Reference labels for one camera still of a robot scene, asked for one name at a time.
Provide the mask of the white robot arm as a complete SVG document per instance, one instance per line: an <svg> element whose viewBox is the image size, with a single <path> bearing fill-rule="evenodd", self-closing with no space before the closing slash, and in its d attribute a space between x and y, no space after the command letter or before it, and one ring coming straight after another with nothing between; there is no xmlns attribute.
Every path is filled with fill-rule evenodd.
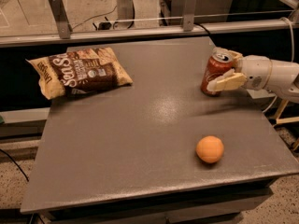
<svg viewBox="0 0 299 224"><path fill-rule="evenodd" d="M264 56L249 55L214 48L211 57L226 70L216 68L217 77L208 81L211 93L232 91L240 87L248 90L269 90L281 99L299 103L299 64L271 60Z"/></svg>

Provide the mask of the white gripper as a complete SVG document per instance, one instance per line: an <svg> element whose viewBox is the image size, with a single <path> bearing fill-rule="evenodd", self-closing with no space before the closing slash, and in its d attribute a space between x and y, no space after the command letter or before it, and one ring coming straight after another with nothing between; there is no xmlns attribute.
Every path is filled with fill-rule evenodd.
<svg viewBox="0 0 299 224"><path fill-rule="evenodd" d="M264 56L243 54L234 50L216 47L212 51L212 57L219 63L236 67L237 71L230 69L223 75L207 83L208 91L232 91L243 86L249 90L261 90L270 76L272 62Z"/></svg>

